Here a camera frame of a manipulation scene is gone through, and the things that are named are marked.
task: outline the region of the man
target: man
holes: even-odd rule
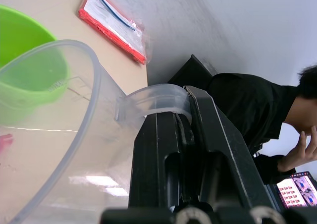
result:
[[[282,123],[299,133],[297,145],[286,156],[254,158],[265,184],[276,183],[295,167],[317,160],[317,66],[300,74],[297,87],[280,86],[246,74],[218,74],[206,91],[237,127],[253,155],[262,144],[278,139]],[[311,142],[306,146],[306,136]]]

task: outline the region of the clear plastic container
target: clear plastic container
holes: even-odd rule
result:
[[[0,224],[96,224],[127,207],[145,115],[190,119],[176,85],[125,96],[87,45],[62,40],[0,70]]]

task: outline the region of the black hair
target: black hair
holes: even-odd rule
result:
[[[317,99],[317,65],[305,68],[299,76],[299,96],[305,99]]]

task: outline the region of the hand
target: hand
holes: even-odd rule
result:
[[[306,134],[301,132],[297,145],[282,159],[279,160],[277,169],[287,172],[297,166],[317,160],[317,130],[312,127],[312,137],[306,148]]]

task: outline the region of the green plastic bowl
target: green plastic bowl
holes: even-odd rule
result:
[[[0,5],[0,124],[15,123],[65,92],[69,70],[63,54],[32,53],[55,40],[34,19]]]

